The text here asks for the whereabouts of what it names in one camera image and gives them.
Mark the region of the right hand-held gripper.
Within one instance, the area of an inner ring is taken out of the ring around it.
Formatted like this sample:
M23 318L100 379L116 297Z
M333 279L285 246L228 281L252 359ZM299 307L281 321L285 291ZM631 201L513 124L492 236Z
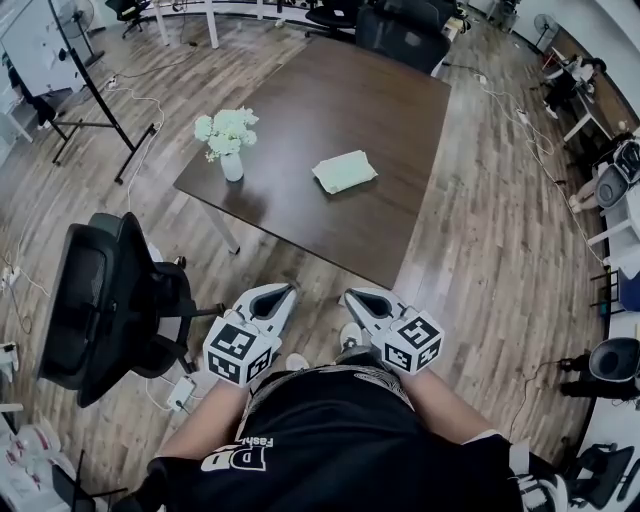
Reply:
M406 309L393 292L373 287L349 288L343 302L392 370L416 375L439 356L444 331L427 311Z

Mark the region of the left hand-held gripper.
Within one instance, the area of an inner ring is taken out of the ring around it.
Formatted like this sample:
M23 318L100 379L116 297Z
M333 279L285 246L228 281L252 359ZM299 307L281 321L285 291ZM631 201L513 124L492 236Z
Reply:
M296 307L297 295L288 283L244 292L234 311L217 317L209 330L203 344L204 369L237 387L250 386L272 365L282 344L278 336ZM255 321L261 330L248 321Z

